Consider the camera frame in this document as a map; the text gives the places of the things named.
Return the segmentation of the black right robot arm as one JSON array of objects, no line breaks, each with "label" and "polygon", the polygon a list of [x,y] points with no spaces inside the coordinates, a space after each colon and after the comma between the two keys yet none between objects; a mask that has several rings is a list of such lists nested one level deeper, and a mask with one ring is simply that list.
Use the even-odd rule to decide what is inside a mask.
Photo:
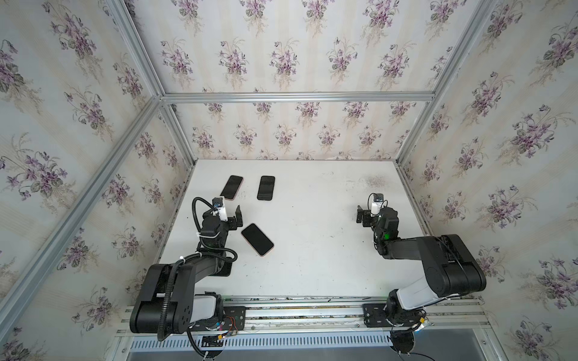
[{"label": "black right robot arm", "polygon": [[399,236],[397,211],[390,207],[358,207],[356,222],[373,231],[373,244],[386,260],[417,260],[424,276],[392,290],[384,303],[363,305],[364,324],[408,327],[412,332],[426,319],[425,308],[445,299],[478,293],[486,288],[485,273],[460,236]]}]

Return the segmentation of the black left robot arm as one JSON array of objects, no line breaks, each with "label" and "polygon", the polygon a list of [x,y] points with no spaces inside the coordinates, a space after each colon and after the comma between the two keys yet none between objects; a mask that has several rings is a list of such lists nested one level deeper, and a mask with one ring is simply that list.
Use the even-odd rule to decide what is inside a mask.
[{"label": "black left robot arm", "polygon": [[129,329],[135,334],[155,334],[160,341],[182,334],[194,323],[209,329],[224,323],[226,314],[221,295],[197,293],[196,284],[207,277],[227,277],[237,260],[227,256],[230,231],[243,226],[242,211],[223,221],[216,210],[203,214],[197,251],[180,256],[174,263],[151,266],[132,309]]}]

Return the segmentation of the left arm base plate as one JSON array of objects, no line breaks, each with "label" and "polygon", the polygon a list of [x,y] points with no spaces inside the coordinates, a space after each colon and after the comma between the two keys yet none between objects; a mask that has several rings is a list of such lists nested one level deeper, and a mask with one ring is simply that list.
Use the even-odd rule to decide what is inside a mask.
[{"label": "left arm base plate", "polygon": [[245,329],[247,308],[245,306],[225,306],[217,320],[212,324],[218,331],[243,331]]}]

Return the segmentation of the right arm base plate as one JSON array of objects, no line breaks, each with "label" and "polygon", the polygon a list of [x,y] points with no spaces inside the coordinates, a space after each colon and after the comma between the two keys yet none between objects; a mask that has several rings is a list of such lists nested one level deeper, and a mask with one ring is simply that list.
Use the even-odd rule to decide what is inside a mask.
[{"label": "right arm base plate", "polygon": [[386,303],[366,303],[362,308],[364,325],[368,328],[414,327],[427,315],[423,308],[407,311],[397,306],[389,308]]}]

